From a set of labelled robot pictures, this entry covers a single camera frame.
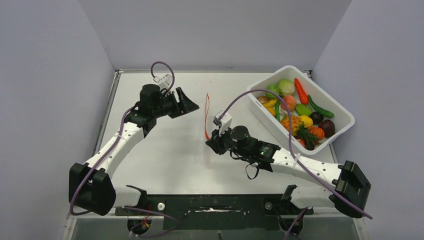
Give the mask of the clear zip bag orange zipper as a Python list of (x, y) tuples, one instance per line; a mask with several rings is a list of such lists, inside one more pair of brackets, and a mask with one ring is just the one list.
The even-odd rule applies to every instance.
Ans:
[(210, 96), (208, 93), (206, 93), (205, 96), (205, 103), (204, 103), (204, 137), (206, 140), (210, 139), (209, 133), (208, 133), (208, 114), (209, 114), (209, 108), (210, 108)]

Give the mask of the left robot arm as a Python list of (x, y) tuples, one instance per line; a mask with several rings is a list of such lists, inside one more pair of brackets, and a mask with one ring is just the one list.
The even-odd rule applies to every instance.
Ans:
[(132, 186), (114, 187), (112, 176), (118, 166), (156, 126), (157, 120), (172, 119), (198, 110), (178, 87), (176, 92), (164, 93), (156, 84), (146, 84), (139, 93), (139, 101), (126, 110), (118, 131), (85, 163), (75, 163), (69, 170), (69, 212), (76, 216), (74, 207), (83, 214), (105, 216), (113, 208), (142, 206), (146, 191)]

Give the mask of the small green cabbage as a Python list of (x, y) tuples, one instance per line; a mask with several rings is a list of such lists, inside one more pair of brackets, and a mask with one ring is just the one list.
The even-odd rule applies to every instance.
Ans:
[(275, 84), (271, 84), (271, 85), (269, 85), (266, 89), (268, 90), (268, 92), (266, 92), (266, 93), (265, 93), (265, 95), (266, 95), (266, 96), (267, 96), (270, 100), (276, 99), (276, 98), (277, 98), (277, 96), (279, 96), (279, 95), (280, 95), (280, 89), (279, 89), (279, 87), (278, 87), (277, 85), (275, 85)]

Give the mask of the toy peach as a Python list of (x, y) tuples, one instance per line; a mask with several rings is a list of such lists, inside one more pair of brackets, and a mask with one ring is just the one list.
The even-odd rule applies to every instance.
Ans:
[(281, 108), (283, 110), (289, 110), (290, 112), (295, 110), (295, 107), (297, 105), (297, 100), (292, 95), (286, 95), (283, 97), (283, 101), (286, 105), (283, 103), (280, 104)]

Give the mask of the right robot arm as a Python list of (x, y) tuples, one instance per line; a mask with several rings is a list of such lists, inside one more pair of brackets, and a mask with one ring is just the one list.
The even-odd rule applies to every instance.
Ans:
[(223, 133), (215, 129), (205, 144), (217, 155), (229, 152), (233, 159), (255, 165), (257, 169), (291, 175), (317, 185), (308, 190), (295, 185), (287, 187), (281, 199), (286, 213), (308, 207), (328, 207), (351, 218), (372, 218), (365, 212), (372, 185), (352, 161), (328, 163), (293, 155), (279, 145), (252, 137), (242, 125)]

